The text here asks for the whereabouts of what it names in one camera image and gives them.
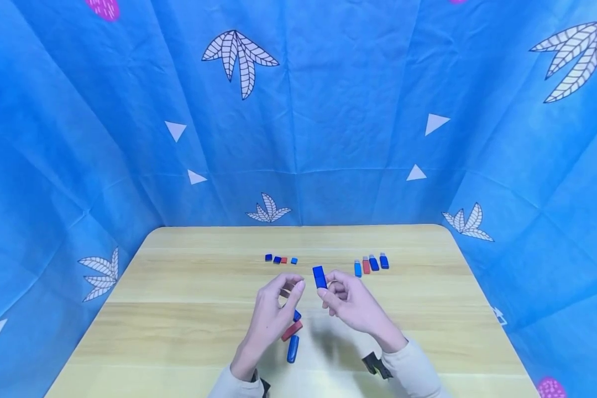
blue block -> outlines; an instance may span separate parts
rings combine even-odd
[[[294,335],[290,338],[290,345],[287,346],[287,361],[293,364],[299,352],[299,337]]]
[[[323,272],[323,267],[317,265],[316,267],[312,268],[312,272],[314,273],[314,281],[316,282],[316,288],[327,289],[327,281],[325,280],[325,273]]]
[[[389,269],[389,261],[387,261],[387,256],[385,253],[380,253],[380,267],[383,269]]]
[[[378,261],[376,261],[376,258],[374,257],[373,254],[369,255],[369,266],[371,267],[372,271],[380,270],[380,268],[378,267]]]
[[[356,260],[354,262],[354,273],[356,274],[357,277],[362,277],[363,276],[363,269],[360,266],[360,261]]]

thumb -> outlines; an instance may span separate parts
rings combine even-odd
[[[303,296],[303,290],[305,290],[305,281],[298,281],[298,283],[294,285],[294,288],[290,292],[290,296],[285,302],[285,306],[283,308],[287,312],[291,312],[292,316],[294,316],[294,310],[297,309],[300,297]]]
[[[316,293],[318,294],[318,297],[320,297],[323,300],[323,302],[327,304],[327,306],[332,310],[337,312],[341,309],[343,302],[340,298],[336,297],[336,294],[323,288],[317,289]]]

white leaf print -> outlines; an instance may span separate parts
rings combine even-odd
[[[545,52],[545,51],[557,51],[561,49],[568,40],[578,34],[581,30],[586,29],[588,26],[595,25],[597,22],[591,22],[589,24],[581,24],[562,30],[562,32],[555,33],[553,36],[547,38],[545,41],[537,43],[530,51],[534,52]]]
[[[580,89],[597,69],[597,22],[563,30],[538,43],[531,51],[557,51],[546,73],[546,79],[581,54],[575,66],[544,102],[566,98]]]
[[[466,223],[464,222],[464,209],[460,209],[455,217],[444,211],[442,212],[442,215],[459,234],[470,236],[471,238],[488,240],[489,242],[494,241],[486,234],[486,232],[478,229],[482,223],[483,217],[482,207],[480,207],[479,203],[476,202],[473,206],[473,210],[471,210],[471,214]]]
[[[274,213],[276,213],[276,203],[274,203],[273,198],[265,192],[261,192],[261,196],[263,197],[263,203],[265,205],[265,209],[268,210],[268,214],[274,215]]]
[[[462,235],[470,236],[471,238],[478,238],[482,240],[488,240],[489,242],[493,242],[494,240],[486,234],[484,231],[480,231],[477,228],[465,229],[461,232]]]
[[[451,227],[454,227],[455,229],[457,229],[456,226],[455,226],[455,221],[454,221],[453,216],[451,214],[445,213],[444,211],[442,211],[442,215],[445,217],[446,221],[449,223],[449,225]]]
[[[256,213],[246,213],[248,215],[248,217],[250,218],[254,218],[256,219],[256,221],[261,221],[261,222],[269,222],[266,218],[261,218],[258,214]]]
[[[570,96],[570,94],[577,91],[588,81],[590,75],[592,75],[597,68],[596,49],[597,42],[592,41],[588,49],[584,51],[584,54],[579,59],[578,63],[576,63],[573,69],[568,72],[568,75],[562,80],[562,83],[555,87],[545,103],[555,102]]]
[[[279,63],[272,55],[266,53],[264,49],[257,46],[256,43],[243,36],[243,34],[237,32],[237,38],[239,38],[245,55],[253,62],[263,66],[278,66]]]
[[[276,213],[274,213],[274,216],[272,217],[272,221],[270,221],[270,222],[277,221],[277,219],[285,216],[285,214],[287,214],[287,213],[290,213],[290,211],[292,211],[292,210],[288,209],[288,208],[279,209],[278,211],[276,211]]]
[[[258,215],[258,217],[262,218],[265,220],[265,222],[270,222],[270,217],[268,215],[268,213],[266,213],[260,204],[256,204],[256,213]]]
[[[455,223],[454,228],[458,230],[458,232],[462,232],[462,230],[464,230],[464,209],[460,209],[458,213],[456,213],[456,217],[453,218],[453,222]]]
[[[572,59],[576,58],[582,51],[588,49],[590,43],[597,39],[597,24],[592,24],[581,29],[575,36],[568,39],[561,50],[555,54],[551,66],[546,72],[546,79],[566,66]]]
[[[273,198],[269,196],[265,192],[261,192],[261,197],[263,197],[263,202],[265,204],[265,209],[263,210],[260,204],[256,204],[256,213],[246,213],[248,217],[256,219],[256,221],[261,222],[275,222],[277,219],[283,217],[285,214],[290,213],[291,209],[289,208],[282,208],[276,209],[276,203],[274,202]]]
[[[111,259],[111,272],[113,273],[113,277],[118,277],[119,272],[119,247],[115,247],[113,251],[113,258]]]
[[[226,71],[228,80],[232,81],[232,71],[234,62],[237,59],[237,41],[234,37],[235,30],[228,32],[221,46],[221,57],[223,59],[223,69]]]
[[[84,259],[79,260],[78,263],[105,275],[84,277],[89,284],[93,285],[93,290],[91,290],[82,302],[90,301],[102,296],[102,294],[108,292],[117,283],[119,272],[119,247],[115,247],[111,261],[102,259],[102,257],[85,257]]]
[[[479,228],[481,223],[482,207],[480,207],[480,204],[476,202],[473,206],[473,210],[471,210],[471,214],[469,215],[469,219],[467,220],[467,224],[464,226],[464,229]]]
[[[111,287],[117,282],[110,276],[85,276],[84,279],[95,287],[103,288]]]
[[[239,71],[241,72],[241,99],[244,100],[255,88],[255,63],[245,57],[243,46],[239,46]]]
[[[221,58],[221,54],[219,52],[221,50],[222,43],[226,36],[228,36],[228,33],[230,32],[231,30],[229,30],[228,32],[224,32],[220,34],[218,37],[216,37],[207,47],[206,51],[203,52],[201,60],[213,60]]]
[[[94,287],[93,290],[88,294],[88,296],[84,297],[82,302],[91,301],[92,299],[96,299],[102,294],[108,292],[111,288],[109,287]]]
[[[236,30],[228,30],[206,47],[201,60],[222,59],[228,80],[232,81],[234,63],[239,57],[241,99],[247,99],[255,87],[255,62],[263,66],[278,66],[279,63],[256,43]]]
[[[94,269],[99,273],[103,273],[104,275],[114,277],[116,276],[113,273],[113,265],[107,259],[102,259],[102,257],[86,257],[84,259],[78,260],[78,263],[89,267],[90,269]]]

pink flower print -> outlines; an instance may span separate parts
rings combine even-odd
[[[546,377],[539,382],[537,392],[541,398],[567,398],[566,391],[559,381],[551,377]]]
[[[119,18],[119,6],[117,0],[86,0],[86,4],[93,9],[98,16],[107,21],[114,21]]]

white sleeve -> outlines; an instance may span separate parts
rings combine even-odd
[[[415,341],[410,340],[407,347],[396,353],[383,353],[381,360],[394,377],[389,379],[389,385],[396,398],[451,398]]]
[[[257,371],[255,378],[253,383],[239,380],[230,372],[230,366],[227,366],[220,373],[208,398],[262,398],[264,387]]]

